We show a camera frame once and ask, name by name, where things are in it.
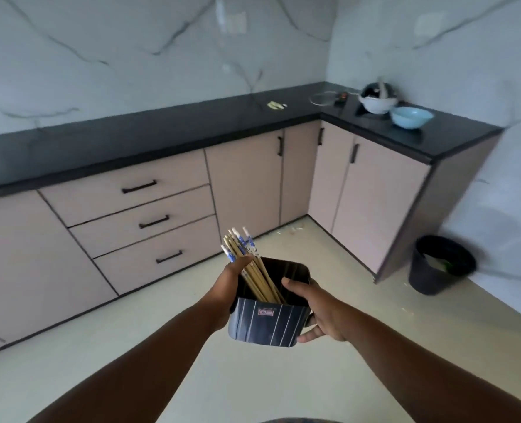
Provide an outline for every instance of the hand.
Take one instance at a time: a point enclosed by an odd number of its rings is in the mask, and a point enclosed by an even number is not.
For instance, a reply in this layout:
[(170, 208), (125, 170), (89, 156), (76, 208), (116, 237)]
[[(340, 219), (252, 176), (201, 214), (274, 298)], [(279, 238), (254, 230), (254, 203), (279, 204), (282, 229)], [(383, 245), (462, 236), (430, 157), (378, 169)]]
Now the hand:
[(329, 335), (338, 341), (345, 341), (345, 338), (338, 329), (338, 313), (346, 306), (345, 303), (336, 299), (319, 284), (311, 279), (311, 284), (296, 282), (295, 280), (282, 278), (283, 286), (292, 291), (294, 294), (303, 297), (309, 303), (309, 307), (313, 311), (307, 325), (308, 327), (317, 324), (313, 329), (307, 331), (298, 337), (299, 343), (306, 343), (315, 340), (323, 335)]
[(251, 261), (251, 256), (241, 256), (234, 263), (227, 264), (215, 281), (214, 286), (199, 301), (211, 311), (215, 331), (225, 327), (229, 320), (229, 308), (237, 295), (239, 273)]

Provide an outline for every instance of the floor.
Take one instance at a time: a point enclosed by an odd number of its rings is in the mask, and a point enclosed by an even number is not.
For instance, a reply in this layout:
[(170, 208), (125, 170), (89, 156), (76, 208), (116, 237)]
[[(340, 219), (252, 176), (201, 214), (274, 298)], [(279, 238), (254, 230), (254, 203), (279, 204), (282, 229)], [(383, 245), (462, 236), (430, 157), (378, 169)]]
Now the floor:
[[(371, 276), (311, 220), (258, 239), (265, 256), (306, 264), (322, 287), (440, 356), (521, 398), (521, 315), (465, 281), (437, 297), (407, 285), (407, 268)], [(0, 352), (0, 422), (22, 422), (194, 303), (222, 270), (217, 256)], [(348, 343), (293, 348), (207, 342), (161, 422), (261, 422), (305, 416), (412, 421)]]

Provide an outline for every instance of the striped container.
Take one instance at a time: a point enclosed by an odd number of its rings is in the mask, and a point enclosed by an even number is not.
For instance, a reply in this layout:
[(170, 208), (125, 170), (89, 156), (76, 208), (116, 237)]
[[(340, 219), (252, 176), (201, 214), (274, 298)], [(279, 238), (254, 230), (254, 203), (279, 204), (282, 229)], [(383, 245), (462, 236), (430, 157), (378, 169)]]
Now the striped container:
[(231, 306), (229, 335), (247, 343), (289, 348), (306, 324), (310, 309), (304, 298), (282, 286), (282, 278), (309, 284), (309, 269), (300, 263), (273, 258), (262, 259), (270, 278), (286, 300), (285, 305), (257, 301), (239, 276), (237, 297)]

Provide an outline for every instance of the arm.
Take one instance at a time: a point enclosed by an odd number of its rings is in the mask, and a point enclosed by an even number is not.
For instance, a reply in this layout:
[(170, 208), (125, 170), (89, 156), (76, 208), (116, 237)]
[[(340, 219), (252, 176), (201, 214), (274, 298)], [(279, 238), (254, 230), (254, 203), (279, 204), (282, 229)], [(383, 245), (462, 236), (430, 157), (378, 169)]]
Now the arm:
[(348, 341), (417, 423), (520, 421), (521, 401), (429, 352), (379, 320), (334, 298), (317, 284), (283, 279), (304, 297), (317, 325), (300, 343), (330, 335)]
[(228, 264), (200, 301), (58, 398), (31, 422), (156, 421), (203, 344), (227, 323), (237, 276), (250, 260), (244, 256)]

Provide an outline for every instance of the black countertop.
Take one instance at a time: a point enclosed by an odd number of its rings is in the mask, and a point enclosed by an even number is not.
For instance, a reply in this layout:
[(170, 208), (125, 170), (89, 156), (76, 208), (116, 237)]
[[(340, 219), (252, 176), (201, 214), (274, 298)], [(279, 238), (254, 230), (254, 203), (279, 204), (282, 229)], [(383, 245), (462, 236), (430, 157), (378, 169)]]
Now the black countertop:
[[(0, 196), (322, 119), (426, 164), (499, 134), (487, 123), (433, 111), (422, 129), (356, 115), (359, 102), (317, 106), (321, 82), (0, 135)], [(272, 110), (267, 103), (286, 104)]]

